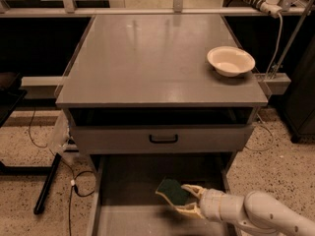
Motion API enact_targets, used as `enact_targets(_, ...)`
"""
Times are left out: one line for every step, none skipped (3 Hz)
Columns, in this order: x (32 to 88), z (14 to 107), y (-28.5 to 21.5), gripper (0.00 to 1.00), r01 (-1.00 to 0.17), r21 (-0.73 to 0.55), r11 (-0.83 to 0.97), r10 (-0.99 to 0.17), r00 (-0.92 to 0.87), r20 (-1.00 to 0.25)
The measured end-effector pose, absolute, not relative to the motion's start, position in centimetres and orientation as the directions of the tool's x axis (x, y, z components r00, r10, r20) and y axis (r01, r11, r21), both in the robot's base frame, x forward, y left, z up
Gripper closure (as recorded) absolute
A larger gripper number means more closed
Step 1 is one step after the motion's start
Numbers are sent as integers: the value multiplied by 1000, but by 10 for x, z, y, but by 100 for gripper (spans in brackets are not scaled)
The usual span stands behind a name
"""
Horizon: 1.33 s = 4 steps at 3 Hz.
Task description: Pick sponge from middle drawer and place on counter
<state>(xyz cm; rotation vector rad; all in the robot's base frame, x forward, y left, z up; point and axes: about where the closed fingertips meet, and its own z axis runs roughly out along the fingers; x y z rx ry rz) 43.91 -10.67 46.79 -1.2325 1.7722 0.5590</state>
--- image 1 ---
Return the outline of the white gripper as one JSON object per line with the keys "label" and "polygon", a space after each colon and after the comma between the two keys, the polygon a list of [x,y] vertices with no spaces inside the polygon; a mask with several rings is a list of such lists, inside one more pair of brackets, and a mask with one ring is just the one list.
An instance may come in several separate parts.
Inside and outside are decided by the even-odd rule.
{"label": "white gripper", "polygon": [[229,222],[233,219],[233,196],[215,189],[205,189],[198,185],[184,184],[181,188],[199,201],[184,206],[175,206],[182,215],[216,222]]}

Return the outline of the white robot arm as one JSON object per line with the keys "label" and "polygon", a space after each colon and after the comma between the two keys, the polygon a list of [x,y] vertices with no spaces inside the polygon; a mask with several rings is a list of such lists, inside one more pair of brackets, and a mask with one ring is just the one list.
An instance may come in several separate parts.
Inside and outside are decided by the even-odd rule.
{"label": "white robot arm", "polygon": [[252,191],[245,196],[197,185],[183,185],[197,202],[175,206],[184,215],[234,225],[252,236],[315,236],[315,222],[271,195]]}

